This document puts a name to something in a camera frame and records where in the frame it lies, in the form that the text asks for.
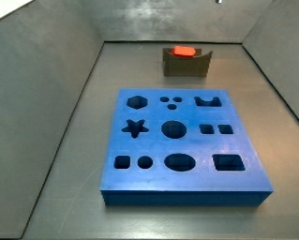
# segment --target cutout hole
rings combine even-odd
[[[171,154],[164,159],[165,166],[177,172],[188,171],[195,166],[195,159],[185,154]]]
[[[200,124],[199,128],[203,134],[213,134],[213,127],[211,124]]]
[[[195,105],[197,107],[221,107],[221,102],[219,97],[213,97],[211,101],[204,101],[201,98],[195,97]]]
[[[168,104],[167,108],[168,108],[169,110],[176,110],[176,105],[175,105],[175,104]]]
[[[144,127],[144,120],[137,122],[127,120],[128,126],[121,129],[123,132],[129,132],[131,137],[137,138],[140,132],[148,132],[149,130]]]
[[[168,98],[168,97],[160,97],[160,101],[161,101],[161,102],[168,102],[168,101],[169,101],[169,98]]]
[[[163,134],[171,139],[180,139],[185,133],[185,126],[177,121],[168,121],[161,126]]]
[[[221,134],[234,134],[231,125],[217,125],[217,128]]]
[[[239,155],[213,154],[213,167],[217,171],[243,171],[244,163]]]
[[[175,101],[175,102],[181,102],[183,99],[181,99],[180,97],[175,97],[175,98],[173,98],[173,101]]]
[[[113,161],[115,169],[128,169],[129,168],[129,156],[116,156]]]
[[[137,166],[141,169],[148,169],[152,166],[152,159],[148,156],[143,156],[137,159]]]
[[[148,105],[148,100],[141,96],[128,98],[127,105],[133,109],[141,109]]]

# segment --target star-shaped hole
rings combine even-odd
[[[149,130],[144,127],[144,120],[139,120],[137,122],[132,120],[127,120],[128,126],[121,129],[123,132],[129,132],[131,137],[135,139],[139,136],[140,132],[148,132]]]

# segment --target brown box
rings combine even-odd
[[[209,68],[212,51],[201,55],[201,49],[195,49],[193,57],[172,54],[172,48],[163,49],[163,68],[165,77],[205,77]]]

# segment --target gray floor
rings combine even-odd
[[[25,239],[299,238],[299,124],[240,45],[213,50],[205,79],[164,78],[160,43],[107,43],[72,117]],[[99,182],[116,91],[227,89],[275,192],[258,207],[105,207]]]

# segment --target hexagonal hole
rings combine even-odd
[[[141,96],[129,97],[127,101],[128,107],[141,109],[148,105],[148,100]]]

